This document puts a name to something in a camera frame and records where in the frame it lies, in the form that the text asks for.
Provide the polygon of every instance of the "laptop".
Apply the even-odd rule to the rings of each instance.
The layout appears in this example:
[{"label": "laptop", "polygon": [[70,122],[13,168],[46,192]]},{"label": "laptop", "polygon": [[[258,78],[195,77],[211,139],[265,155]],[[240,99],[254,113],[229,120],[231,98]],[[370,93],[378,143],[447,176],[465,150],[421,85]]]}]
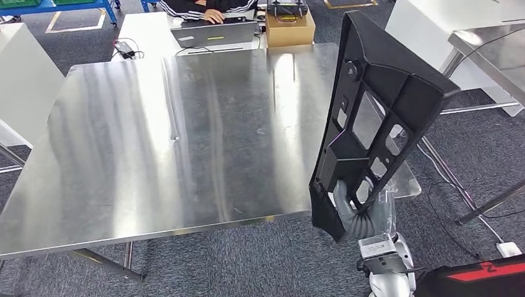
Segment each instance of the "laptop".
[{"label": "laptop", "polygon": [[206,20],[183,22],[181,28],[174,28],[171,32],[181,48],[198,48],[251,42],[256,29],[256,20],[231,17],[224,19],[224,24],[212,24]]}]

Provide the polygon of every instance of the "black jacket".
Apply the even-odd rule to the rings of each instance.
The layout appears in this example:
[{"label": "black jacket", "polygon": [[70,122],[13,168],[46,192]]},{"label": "black jacket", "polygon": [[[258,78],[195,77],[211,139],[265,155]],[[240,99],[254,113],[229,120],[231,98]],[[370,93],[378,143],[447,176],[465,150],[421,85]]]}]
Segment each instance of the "black jacket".
[{"label": "black jacket", "polygon": [[257,6],[257,0],[207,0],[206,6],[195,4],[193,0],[160,0],[162,9],[172,17],[185,20],[200,20],[206,9],[220,12],[244,12]]}]

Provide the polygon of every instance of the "power adapter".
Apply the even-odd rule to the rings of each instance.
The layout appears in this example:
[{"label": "power adapter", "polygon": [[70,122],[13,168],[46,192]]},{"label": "power adapter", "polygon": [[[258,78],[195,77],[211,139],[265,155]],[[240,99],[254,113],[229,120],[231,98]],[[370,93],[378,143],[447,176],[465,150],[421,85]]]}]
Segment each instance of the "power adapter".
[{"label": "power adapter", "polygon": [[496,248],[498,248],[498,251],[504,258],[521,255],[519,247],[512,241],[508,243],[496,243]]},{"label": "power adapter", "polygon": [[135,57],[135,51],[125,42],[115,42],[115,49],[124,59],[133,59]]}]

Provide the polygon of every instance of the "white desk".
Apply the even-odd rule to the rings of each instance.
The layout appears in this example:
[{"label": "white desk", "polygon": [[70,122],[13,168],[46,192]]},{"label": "white desk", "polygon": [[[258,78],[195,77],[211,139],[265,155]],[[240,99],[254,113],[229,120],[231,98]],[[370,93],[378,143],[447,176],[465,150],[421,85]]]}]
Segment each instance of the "white desk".
[{"label": "white desk", "polygon": [[0,25],[0,142],[31,147],[63,82],[24,23]]},{"label": "white desk", "polygon": [[[239,15],[247,16],[253,15],[253,11],[244,14],[227,14],[227,17],[236,17]],[[118,38],[133,39],[139,50],[144,52],[144,58],[162,58],[167,56],[174,56],[177,52],[182,50],[180,45],[176,42],[170,29],[180,27],[182,19],[174,18],[166,15],[165,12],[150,12],[143,14],[128,14],[122,23],[122,29]],[[266,36],[261,34],[260,48],[266,48]],[[131,48],[136,50],[136,46],[132,41],[126,41]],[[254,37],[252,42],[234,43],[230,45],[215,45],[207,46],[212,51],[227,51],[227,50],[255,50],[259,47],[259,39]],[[206,53],[205,49],[187,49],[179,55],[187,55],[194,53]],[[112,61],[122,61],[120,55],[116,55],[111,59]]]},{"label": "white desk", "polygon": [[[456,53],[448,42],[452,31],[513,24],[516,22],[509,20],[519,18],[525,19],[525,1],[521,0],[397,0],[386,31],[443,71]],[[497,103],[514,101],[470,60],[461,63],[451,80],[463,90],[482,88]],[[504,108],[511,116],[522,109]]]}]

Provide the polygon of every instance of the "person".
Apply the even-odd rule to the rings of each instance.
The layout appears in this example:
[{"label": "person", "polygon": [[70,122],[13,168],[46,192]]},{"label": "person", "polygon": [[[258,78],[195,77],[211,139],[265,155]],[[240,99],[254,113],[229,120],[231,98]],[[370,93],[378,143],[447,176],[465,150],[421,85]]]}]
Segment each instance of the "person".
[{"label": "person", "polygon": [[222,24],[224,12],[245,12],[257,6],[257,0],[160,0],[160,6],[172,17],[207,20]]}]

